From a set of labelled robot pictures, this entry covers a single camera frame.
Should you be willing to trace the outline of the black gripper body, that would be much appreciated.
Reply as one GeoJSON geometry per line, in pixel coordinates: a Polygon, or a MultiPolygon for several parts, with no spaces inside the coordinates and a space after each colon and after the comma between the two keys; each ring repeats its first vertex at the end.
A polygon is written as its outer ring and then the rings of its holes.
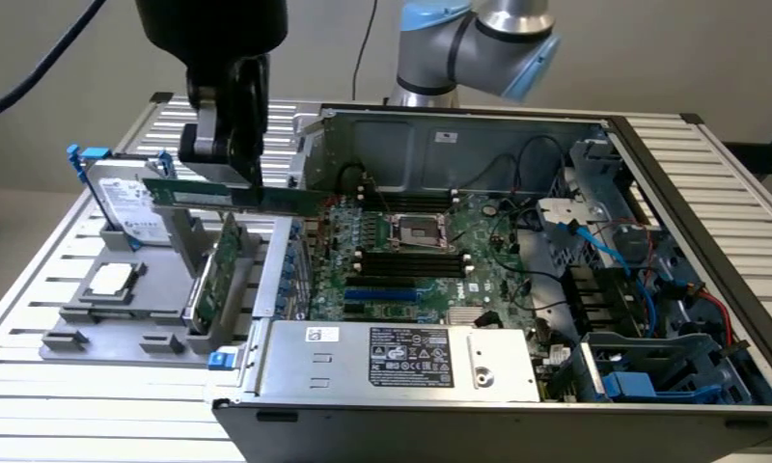
{"type": "Polygon", "coordinates": [[[147,38],[192,73],[272,52],[288,34],[284,1],[141,0],[147,38]]]}

